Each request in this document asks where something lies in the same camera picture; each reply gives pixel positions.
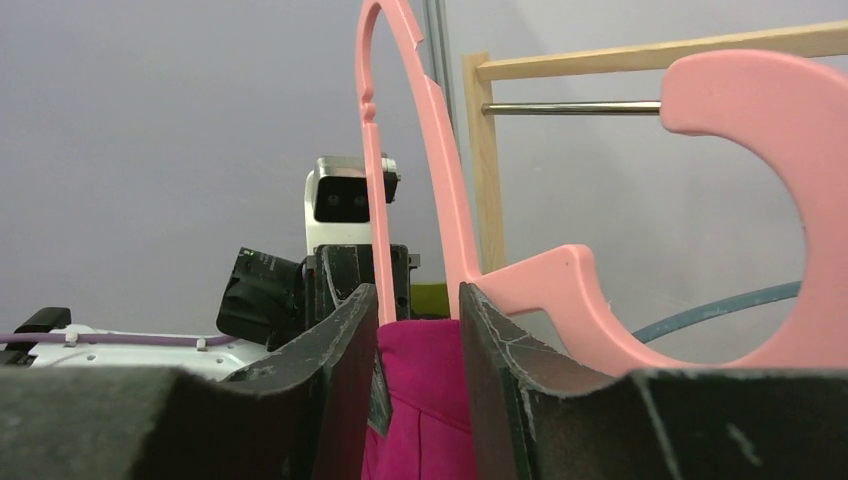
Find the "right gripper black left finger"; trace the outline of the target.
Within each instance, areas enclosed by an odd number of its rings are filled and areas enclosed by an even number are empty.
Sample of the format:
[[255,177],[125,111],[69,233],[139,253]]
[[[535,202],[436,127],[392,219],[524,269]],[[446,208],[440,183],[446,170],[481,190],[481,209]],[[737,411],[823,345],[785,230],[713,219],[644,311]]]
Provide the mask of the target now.
[[1,371],[5,479],[356,479],[378,300],[325,320],[224,382],[180,368]]

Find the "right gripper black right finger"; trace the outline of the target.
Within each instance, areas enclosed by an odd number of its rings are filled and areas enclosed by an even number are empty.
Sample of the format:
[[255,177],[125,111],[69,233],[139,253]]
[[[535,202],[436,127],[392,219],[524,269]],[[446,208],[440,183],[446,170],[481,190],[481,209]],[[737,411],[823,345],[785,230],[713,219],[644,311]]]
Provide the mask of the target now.
[[560,354],[462,284],[482,479],[843,479],[843,370],[639,369]]

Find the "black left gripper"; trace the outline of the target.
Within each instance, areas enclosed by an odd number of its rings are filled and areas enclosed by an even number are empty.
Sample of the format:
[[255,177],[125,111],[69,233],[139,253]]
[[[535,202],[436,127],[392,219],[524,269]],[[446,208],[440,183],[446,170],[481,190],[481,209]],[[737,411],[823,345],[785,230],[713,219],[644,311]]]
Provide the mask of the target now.
[[[411,271],[419,266],[419,256],[404,245],[390,248],[395,309],[398,320],[412,317]],[[305,258],[303,317],[307,328],[314,327],[333,313],[360,284],[375,283],[372,247],[362,245],[322,245]]]

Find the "magenta skirt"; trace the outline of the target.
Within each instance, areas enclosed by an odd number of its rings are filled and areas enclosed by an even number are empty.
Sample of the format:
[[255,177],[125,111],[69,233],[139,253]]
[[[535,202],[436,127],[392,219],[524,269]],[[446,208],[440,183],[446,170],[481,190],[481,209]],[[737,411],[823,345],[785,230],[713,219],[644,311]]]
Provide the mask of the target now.
[[404,320],[377,330],[392,415],[366,430],[363,479],[475,479],[457,320]]

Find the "grey-blue plastic hanger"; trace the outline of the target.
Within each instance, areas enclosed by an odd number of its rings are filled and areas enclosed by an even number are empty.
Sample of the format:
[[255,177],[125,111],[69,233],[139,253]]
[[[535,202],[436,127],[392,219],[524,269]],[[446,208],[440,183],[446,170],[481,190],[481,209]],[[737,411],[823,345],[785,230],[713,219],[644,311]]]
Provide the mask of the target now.
[[713,318],[797,297],[800,287],[800,281],[793,281],[720,299],[642,327],[633,336],[642,343],[648,343]]

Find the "pink hanger hook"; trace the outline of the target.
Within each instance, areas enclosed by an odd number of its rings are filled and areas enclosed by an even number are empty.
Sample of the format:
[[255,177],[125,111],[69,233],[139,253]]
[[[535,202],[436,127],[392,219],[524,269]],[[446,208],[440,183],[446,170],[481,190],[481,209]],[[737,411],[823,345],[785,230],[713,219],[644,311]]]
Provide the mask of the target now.
[[[385,16],[399,48],[425,141],[450,307],[472,283],[507,314],[547,312],[571,356],[619,375],[675,367],[613,315],[584,245],[563,245],[482,273],[476,230],[441,88],[425,73],[422,33],[408,3],[367,1],[355,41],[355,79],[370,195],[380,320],[396,315],[371,42]],[[663,70],[659,117],[669,131],[733,141],[764,160],[791,193],[802,220],[806,263],[796,304],[781,328],[736,367],[843,367],[847,363],[847,77],[821,64],[847,51],[843,21],[675,42],[483,62],[472,80]]]

